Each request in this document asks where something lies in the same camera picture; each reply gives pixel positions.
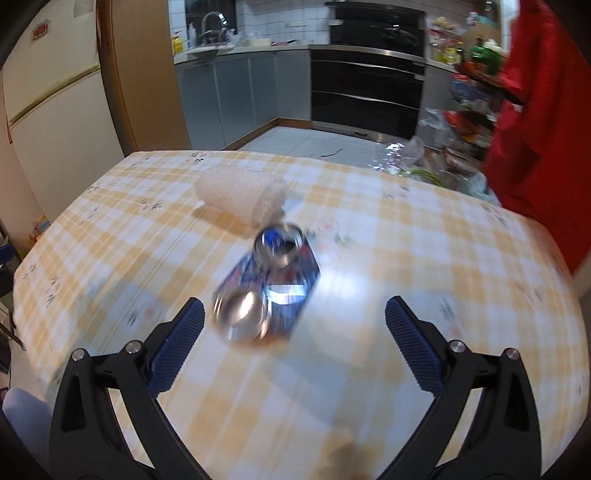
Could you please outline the red fridge magnet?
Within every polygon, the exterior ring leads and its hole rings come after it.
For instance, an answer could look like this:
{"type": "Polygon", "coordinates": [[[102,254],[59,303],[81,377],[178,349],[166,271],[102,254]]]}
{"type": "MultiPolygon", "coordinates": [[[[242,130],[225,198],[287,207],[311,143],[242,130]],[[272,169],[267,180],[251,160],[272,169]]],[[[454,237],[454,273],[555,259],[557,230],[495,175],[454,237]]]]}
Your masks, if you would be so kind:
{"type": "Polygon", "coordinates": [[[49,31],[50,21],[44,20],[38,24],[36,24],[32,30],[32,40],[37,41],[45,36],[49,31]]]}

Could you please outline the yellow plaid tablecloth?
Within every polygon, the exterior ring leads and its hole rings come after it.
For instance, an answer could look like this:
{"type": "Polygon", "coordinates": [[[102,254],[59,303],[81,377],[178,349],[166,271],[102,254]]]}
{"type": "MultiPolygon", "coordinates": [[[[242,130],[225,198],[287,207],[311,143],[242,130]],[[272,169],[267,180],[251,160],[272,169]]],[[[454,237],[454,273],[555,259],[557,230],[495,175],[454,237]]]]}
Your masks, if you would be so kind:
{"type": "Polygon", "coordinates": [[[367,168],[260,153],[138,152],[86,188],[16,273],[15,320],[47,401],[70,353],[119,350],[191,297],[211,304],[256,233],[201,205],[216,165],[287,181],[287,218],[321,274],[286,341],[235,345],[206,327],[159,401],[216,479],[373,479],[431,403],[385,325],[399,295],[447,338],[523,356],[551,465],[589,402],[571,276],[537,222],[367,168]]]}

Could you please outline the person's knee in white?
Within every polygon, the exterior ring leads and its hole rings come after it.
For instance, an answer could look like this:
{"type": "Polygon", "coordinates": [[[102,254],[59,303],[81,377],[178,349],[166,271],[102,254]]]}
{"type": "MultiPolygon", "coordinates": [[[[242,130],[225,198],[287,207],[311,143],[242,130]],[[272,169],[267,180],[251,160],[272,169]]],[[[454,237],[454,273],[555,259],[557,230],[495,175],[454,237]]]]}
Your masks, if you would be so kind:
{"type": "Polygon", "coordinates": [[[20,388],[1,390],[2,410],[29,453],[47,470],[51,412],[48,405],[20,388]]]}

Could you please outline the white foam fruit net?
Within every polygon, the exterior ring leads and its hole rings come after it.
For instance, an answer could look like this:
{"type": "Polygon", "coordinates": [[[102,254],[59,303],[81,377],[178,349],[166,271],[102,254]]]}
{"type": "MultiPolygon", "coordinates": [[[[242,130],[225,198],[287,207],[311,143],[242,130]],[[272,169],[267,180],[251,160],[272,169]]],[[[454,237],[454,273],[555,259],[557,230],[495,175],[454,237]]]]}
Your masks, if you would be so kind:
{"type": "Polygon", "coordinates": [[[202,172],[195,182],[195,193],[205,205],[252,227],[280,219],[287,190],[287,182],[276,174],[220,165],[202,172]]]}

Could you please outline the cream white refrigerator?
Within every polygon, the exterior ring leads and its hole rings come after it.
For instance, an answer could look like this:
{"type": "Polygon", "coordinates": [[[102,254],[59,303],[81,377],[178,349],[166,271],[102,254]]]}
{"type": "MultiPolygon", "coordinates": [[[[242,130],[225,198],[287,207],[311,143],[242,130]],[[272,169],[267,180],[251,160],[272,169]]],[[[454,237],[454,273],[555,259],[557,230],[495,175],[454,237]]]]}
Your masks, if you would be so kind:
{"type": "Polygon", "coordinates": [[[2,72],[17,158],[43,213],[55,220],[124,157],[101,76],[95,2],[48,2],[2,72]],[[33,41],[44,20],[48,33],[33,41]]]}

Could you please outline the black built-in oven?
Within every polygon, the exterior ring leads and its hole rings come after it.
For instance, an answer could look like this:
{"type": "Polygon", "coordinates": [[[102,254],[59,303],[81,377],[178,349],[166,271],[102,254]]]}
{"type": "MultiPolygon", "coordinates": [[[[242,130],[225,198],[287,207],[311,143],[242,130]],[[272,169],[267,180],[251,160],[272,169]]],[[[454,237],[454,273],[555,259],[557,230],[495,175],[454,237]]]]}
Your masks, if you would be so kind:
{"type": "Polygon", "coordinates": [[[369,47],[315,46],[311,59],[311,121],[408,139],[420,116],[426,61],[369,47]]]}

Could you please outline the black range hood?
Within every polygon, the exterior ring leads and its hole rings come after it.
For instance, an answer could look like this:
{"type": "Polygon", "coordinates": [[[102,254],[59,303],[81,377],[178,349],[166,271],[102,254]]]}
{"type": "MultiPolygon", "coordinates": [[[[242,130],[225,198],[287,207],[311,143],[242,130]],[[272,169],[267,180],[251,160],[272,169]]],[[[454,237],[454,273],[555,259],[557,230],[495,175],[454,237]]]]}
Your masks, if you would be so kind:
{"type": "Polygon", "coordinates": [[[329,38],[334,45],[358,46],[425,56],[425,13],[403,6],[328,1],[334,13],[329,38]]]}

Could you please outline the crushed blue soda can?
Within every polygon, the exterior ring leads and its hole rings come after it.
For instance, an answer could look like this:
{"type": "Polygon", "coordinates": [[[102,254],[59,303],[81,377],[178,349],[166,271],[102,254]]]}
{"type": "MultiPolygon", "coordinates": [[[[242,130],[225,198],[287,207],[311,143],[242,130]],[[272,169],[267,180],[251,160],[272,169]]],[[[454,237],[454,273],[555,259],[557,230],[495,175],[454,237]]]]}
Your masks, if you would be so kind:
{"type": "Polygon", "coordinates": [[[270,224],[213,294],[213,323],[226,340],[287,337],[297,325],[321,269],[296,224],[270,224]]]}

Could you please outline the red hanging apron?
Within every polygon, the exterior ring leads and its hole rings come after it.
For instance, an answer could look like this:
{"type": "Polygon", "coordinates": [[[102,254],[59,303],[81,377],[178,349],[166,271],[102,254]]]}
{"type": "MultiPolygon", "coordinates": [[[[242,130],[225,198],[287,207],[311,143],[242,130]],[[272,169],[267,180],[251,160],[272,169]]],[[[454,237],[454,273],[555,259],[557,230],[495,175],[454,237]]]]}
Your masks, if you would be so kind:
{"type": "Polygon", "coordinates": [[[523,1],[500,72],[483,172],[501,205],[542,224],[571,272],[590,252],[590,66],[542,1],[523,1]]]}

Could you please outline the clear plastic bags on floor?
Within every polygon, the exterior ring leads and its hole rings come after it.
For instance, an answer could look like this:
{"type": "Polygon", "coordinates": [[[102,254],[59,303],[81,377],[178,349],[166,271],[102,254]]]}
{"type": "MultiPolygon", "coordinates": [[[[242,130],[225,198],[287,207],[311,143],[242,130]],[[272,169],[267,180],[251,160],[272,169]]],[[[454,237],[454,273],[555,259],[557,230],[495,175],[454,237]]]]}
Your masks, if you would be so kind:
{"type": "Polygon", "coordinates": [[[427,117],[419,121],[419,135],[410,140],[379,144],[368,167],[396,176],[426,179],[448,170],[444,150],[451,147],[456,135],[444,112],[427,109],[427,117]]]}

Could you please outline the wooden door frame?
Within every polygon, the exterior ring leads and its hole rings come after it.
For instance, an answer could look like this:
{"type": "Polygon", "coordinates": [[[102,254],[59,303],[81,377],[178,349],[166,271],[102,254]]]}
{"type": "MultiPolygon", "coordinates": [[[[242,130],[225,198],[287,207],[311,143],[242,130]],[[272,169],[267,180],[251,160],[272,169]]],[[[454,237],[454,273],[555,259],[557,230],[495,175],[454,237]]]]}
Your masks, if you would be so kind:
{"type": "Polygon", "coordinates": [[[103,86],[123,153],[190,149],[168,3],[98,1],[96,22],[103,86]]]}

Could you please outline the grey lower kitchen cabinets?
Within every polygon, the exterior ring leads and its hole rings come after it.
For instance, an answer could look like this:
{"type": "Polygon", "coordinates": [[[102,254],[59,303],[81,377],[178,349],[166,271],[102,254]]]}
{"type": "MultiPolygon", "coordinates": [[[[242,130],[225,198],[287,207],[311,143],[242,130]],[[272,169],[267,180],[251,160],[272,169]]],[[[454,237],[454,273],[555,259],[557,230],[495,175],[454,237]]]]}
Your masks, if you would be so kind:
{"type": "Polygon", "coordinates": [[[311,123],[311,55],[302,46],[188,60],[175,73],[194,149],[221,150],[283,120],[311,123]]]}

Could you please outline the chrome kitchen faucet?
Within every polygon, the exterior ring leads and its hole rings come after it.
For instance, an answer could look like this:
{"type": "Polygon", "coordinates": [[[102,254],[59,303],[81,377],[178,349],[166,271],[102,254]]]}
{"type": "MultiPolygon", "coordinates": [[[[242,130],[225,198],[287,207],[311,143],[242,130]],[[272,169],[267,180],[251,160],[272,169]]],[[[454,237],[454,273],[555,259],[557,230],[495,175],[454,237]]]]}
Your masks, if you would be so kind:
{"type": "Polygon", "coordinates": [[[202,45],[228,42],[228,21],[221,12],[210,11],[204,15],[199,39],[202,45]]]}

